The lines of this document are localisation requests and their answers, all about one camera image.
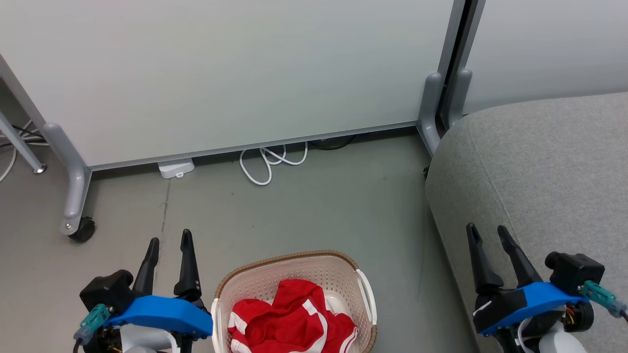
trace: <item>whiteboard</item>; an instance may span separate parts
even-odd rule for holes
[[[4,0],[0,53],[102,166],[413,122],[452,5]]]
[[[626,14],[620,0],[486,0],[463,112],[628,90]]]

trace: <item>black caster wheel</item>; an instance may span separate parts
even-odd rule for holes
[[[95,230],[96,223],[91,217],[81,217],[77,231],[68,237],[76,242],[86,242],[94,235]]]

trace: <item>blue bracket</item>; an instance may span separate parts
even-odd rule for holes
[[[495,325],[480,332],[480,335],[494,335],[498,327],[508,327],[523,320],[554,310],[567,303],[588,302],[582,296],[571,296],[550,282],[534,282],[517,291],[523,291],[528,305],[504,317]]]
[[[156,295],[135,299],[122,315],[108,319],[104,326],[125,323],[188,334],[194,339],[211,336],[214,325],[209,313],[189,301]]]

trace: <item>black cable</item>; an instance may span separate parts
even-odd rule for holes
[[[44,140],[44,139],[30,139],[30,140],[27,140],[27,141],[24,141],[24,142],[26,144],[29,144],[29,143],[42,143],[42,142],[46,142],[46,140]],[[13,143],[0,144],[0,148],[7,147],[7,146],[13,146]]]
[[[43,138],[43,136],[42,136],[42,135],[40,135],[40,134],[38,134],[38,133],[32,133],[31,131],[28,131],[28,130],[26,130],[26,129],[22,129],[22,128],[21,128],[21,127],[19,127],[19,126],[15,126],[15,125],[11,125],[11,126],[12,126],[15,130],[20,130],[20,131],[21,131],[21,132],[23,132],[23,133],[27,133],[27,134],[29,134],[29,135],[33,135],[33,136],[37,136],[37,137],[39,137],[39,138]]]
[[[72,349],[72,353],[79,353],[79,346],[81,342],[83,342],[83,339],[81,338],[77,339],[77,342],[74,343],[74,349]]]
[[[318,148],[318,149],[322,149],[323,151],[333,151],[335,149],[340,149],[343,147],[346,147],[348,144],[350,144],[351,142],[353,142],[353,140],[355,139],[357,135],[353,135],[351,136],[345,143],[340,144],[338,146],[321,146],[320,144],[314,143],[312,141],[310,141],[310,145]]]

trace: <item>white partition panel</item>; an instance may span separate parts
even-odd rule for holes
[[[133,164],[414,123],[453,2],[5,0],[0,53],[88,166]]]
[[[628,2],[485,0],[464,113],[628,90]]]

